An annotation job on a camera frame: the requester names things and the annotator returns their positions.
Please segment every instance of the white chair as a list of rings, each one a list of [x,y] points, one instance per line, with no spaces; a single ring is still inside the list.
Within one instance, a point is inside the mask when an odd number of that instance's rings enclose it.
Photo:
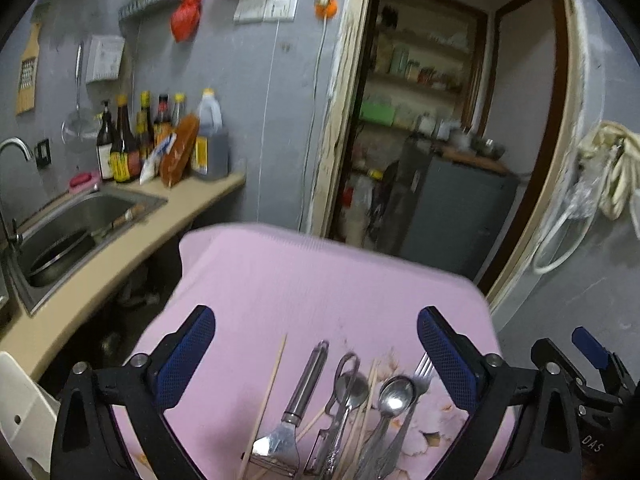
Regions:
[[[0,431],[36,480],[48,478],[60,403],[34,383],[7,352],[0,352]]]

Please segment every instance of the red plastic bag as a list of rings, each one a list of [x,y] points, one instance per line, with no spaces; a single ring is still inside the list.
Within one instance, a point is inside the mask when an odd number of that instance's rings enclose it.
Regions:
[[[188,40],[200,23],[202,0],[182,0],[180,7],[171,15],[171,32],[175,41]]]

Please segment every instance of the pink tray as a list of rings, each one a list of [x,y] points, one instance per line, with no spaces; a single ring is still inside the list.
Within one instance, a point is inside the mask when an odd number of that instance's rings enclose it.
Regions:
[[[335,367],[346,351],[359,355],[365,375],[374,358],[382,359],[384,376],[410,374],[424,353],[415,323],[426,305],[436,305],[482,354],[499,353],[484,297],[459,276],[257,224],[191,232],[180,243],[180,256],[183,278],[134,352],[151,352],[198,304],[215,312],[213,343],[181,402],[165,412],[210,480],[236,477],[284,333],[287,346],[258,436],[279,422],[313,346],[322,339],[330,342],[329,357],[301,427],[327,402]],[[117,416],[129,449],[138,456],[126,414]],[[370,419],[375,425],[377,415]],[[466,412],[452,405],[436,378],[421,399],[403,449],[411,456],[403,453],[402,471],[388,478],[424,480],[465,420]],[[321,418],[299,443],[303,464],[318,430],[329,423]],[[509,410],[478,479],[494,473],[513,425]],[[440,445],[427,449],[421,431],[439,431]],[[256,470],[250,466],[248,478]],[[269,473],[264,478],[281,477]]]

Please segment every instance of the spoon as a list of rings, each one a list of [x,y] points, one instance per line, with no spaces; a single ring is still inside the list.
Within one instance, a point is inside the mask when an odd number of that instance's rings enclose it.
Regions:
[[[389,378],[380,388],[378,411],[380,421],[367,443],[362,448],[358,469],[354,480],[369,480],[374,473],[380,447],[392,418],[401,415],[415,399],[414,382],[407,376],[398,375]]]
[[[351,386],[351,392],[349,393],[345,402],[344,396],[347,393],[349,380],[352,376],[353,371],[345,372],[335,382],[336,400],[340,404],[344,403],[346,409],[344,410],[344,415],[342,416],[342,419],[339,421],[338,425],[334,428],[330,428],[330,431],[334,430],[334,435],[328,440],[331,444],[326,454],[326,459],[322,464],[322,471],[318,477],[318,480],[328,480],[335,473],[338,462],[340,462],[340,444],[342,443],[344,430],[347,427],[347,420],[349,419],[349,415],[353,410],[357,410],[361,405],[363,405],[369,398],[369,383],[367,381],[367,378],[363,374],[356,372],[356,375],[353,379],[353,385]]]

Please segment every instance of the stainless steel sink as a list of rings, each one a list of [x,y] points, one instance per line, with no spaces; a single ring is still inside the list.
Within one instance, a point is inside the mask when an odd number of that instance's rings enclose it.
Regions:
[[[166,200],[143,193],[112,186],[94,187],[79,193],[22,233],[17,248],[7,247],[2,253],[2,264],[15,285],[27,314],[33,316],[37,309],[68,280],[73,273],[93,258],[106,245],[118,238],[131,225],[166,203]],[[108,226],[128,209],[143,204],[145,211],[133,222],[127,222],[98,240],[97,245],[84,256],[68,264],[62,277],[46,286],[32,286],[27,276],[36,258],[47,248],[67,235],[86,229],[94,232]]]

